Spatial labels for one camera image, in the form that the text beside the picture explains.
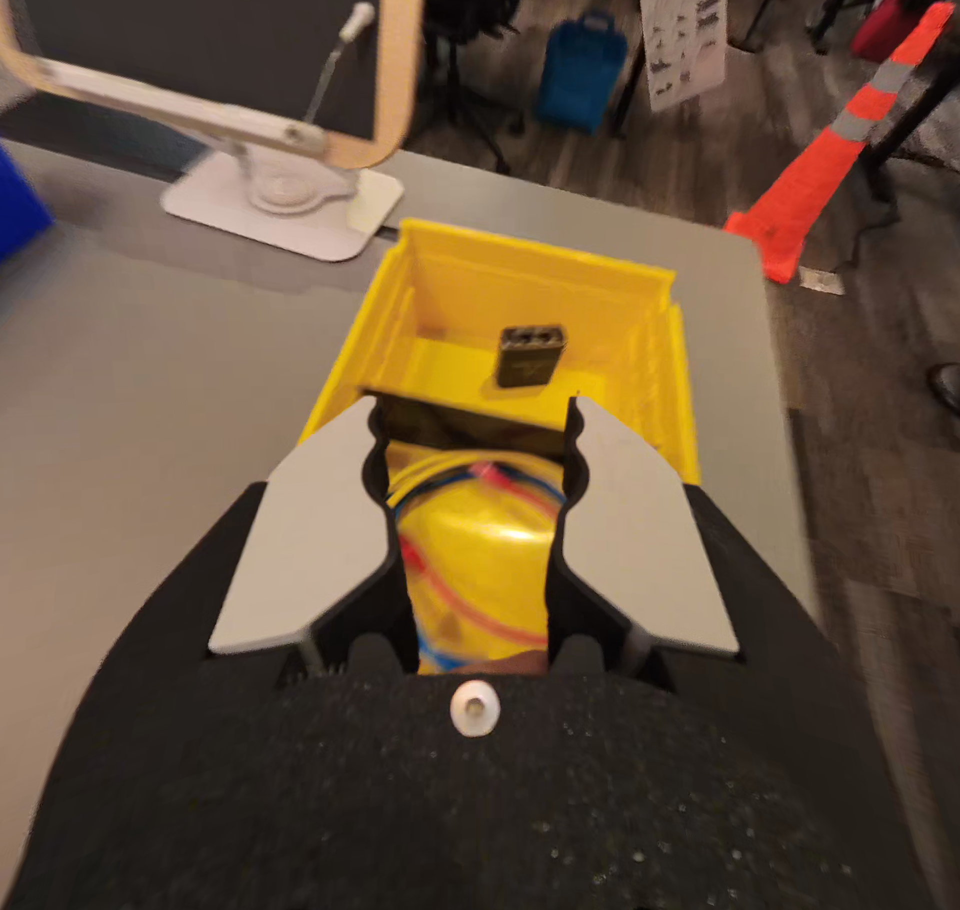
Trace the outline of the black office chair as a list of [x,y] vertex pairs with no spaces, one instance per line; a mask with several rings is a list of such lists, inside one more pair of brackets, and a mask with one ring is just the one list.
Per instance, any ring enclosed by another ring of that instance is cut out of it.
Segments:
[[466,85],[460,72],[460,54],[481,37],[500,40],[505,33],[517,34],[513,21],[521,2],[424,0],[421,22],[424,76],[417,96],[429,110],[414,132],[414,138],[424,135],[442,120],[452,127],[464,125],[485,144],[493,155],[495,171],[504,176],[510,175],[511,166],[479,110],[510,116],[511,130],[516,134],[525,129],[524,113]]

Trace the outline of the blue basket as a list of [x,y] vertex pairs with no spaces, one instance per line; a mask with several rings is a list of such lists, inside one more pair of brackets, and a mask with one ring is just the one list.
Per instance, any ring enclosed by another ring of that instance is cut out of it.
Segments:
[[536,119],[595,135],[627,53],[627,38],[608,11],[590,9],[558,23],[547,38]]

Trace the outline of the orange traffic cone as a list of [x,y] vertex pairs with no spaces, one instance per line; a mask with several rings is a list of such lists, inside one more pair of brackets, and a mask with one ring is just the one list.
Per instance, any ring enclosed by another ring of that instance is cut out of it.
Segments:
[[937,1],[838,116],[745,212],[732,212],[724,231],[754,244],[767,280],[794,278],[808,234],[852,170],[905,83],[928,56],[955,10]]

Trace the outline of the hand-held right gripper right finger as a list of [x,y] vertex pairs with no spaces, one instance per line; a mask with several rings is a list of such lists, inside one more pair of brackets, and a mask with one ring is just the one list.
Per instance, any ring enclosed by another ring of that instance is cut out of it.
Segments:
[[550,664],[592,640],[607,672],[654,652],[733,660],[740,645],[685,483],[639,433],[587,396],[568,402],[563,501],[544,585]]

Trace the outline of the red bag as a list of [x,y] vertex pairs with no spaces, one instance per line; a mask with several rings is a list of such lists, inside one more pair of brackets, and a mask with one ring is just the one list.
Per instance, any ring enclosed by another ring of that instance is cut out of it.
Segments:
[[920,23],[925,7],[918,0],[881,0],[849,44],[858,60],[883,64]]

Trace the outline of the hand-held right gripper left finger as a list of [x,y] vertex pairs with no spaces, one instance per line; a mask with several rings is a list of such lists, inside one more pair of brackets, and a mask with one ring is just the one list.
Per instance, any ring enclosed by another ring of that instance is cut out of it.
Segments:
[[418,631],[388,506],[389,442],[362,396],[270,473],[208,640],[216,657],[293,648],[306,667],[345,666],[354,643],[387,640],[418,672]]

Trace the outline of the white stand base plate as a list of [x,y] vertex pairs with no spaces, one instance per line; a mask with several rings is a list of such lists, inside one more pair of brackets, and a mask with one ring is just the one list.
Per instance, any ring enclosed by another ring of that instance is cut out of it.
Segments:
[[271,148],[212,150],[162,195],[165,213],[323,263],[359,256],[403,197],[393,176]]

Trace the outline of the black ethernet port adapter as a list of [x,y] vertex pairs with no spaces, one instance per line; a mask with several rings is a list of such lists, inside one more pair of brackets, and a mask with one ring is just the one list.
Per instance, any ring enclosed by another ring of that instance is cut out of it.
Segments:
[[559,324],[504,328],[499,335],[494,381],[504,390],[549,384],[568,345]]

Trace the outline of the printed paper sign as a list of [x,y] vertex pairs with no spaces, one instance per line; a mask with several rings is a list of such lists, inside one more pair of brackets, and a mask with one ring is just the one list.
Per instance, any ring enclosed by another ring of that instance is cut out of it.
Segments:
[[722,87],[729,0],[639,0],[649,108],[674,109]]

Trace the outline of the yellow plastic bin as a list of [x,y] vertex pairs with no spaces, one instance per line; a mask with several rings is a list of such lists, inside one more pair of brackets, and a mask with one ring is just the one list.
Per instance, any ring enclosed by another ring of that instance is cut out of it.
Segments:
[[[565,432],[588,397],[678,472],[702,482],[677,272],[657,264],[403,220],[301,432],[303,443],[369,391]],[[560,325],[546,386],[498,388],[504,328]],[[419,672],[547,647],[548,549],[564,462],[390,440],[392,509]]]

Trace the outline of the blue plastic bin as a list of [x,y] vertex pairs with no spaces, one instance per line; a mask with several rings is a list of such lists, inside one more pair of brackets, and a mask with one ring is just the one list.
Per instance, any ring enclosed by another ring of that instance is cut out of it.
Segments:
[[17,255],[53,224],[51,213],[2,147],[1,261]]

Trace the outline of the black bin divider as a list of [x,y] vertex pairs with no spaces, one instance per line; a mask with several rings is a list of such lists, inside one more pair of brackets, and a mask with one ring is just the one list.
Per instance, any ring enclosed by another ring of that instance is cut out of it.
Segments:
[[438,450],[496,450],[562,464],[565,433],[531,422],[370,390],[391,441]]

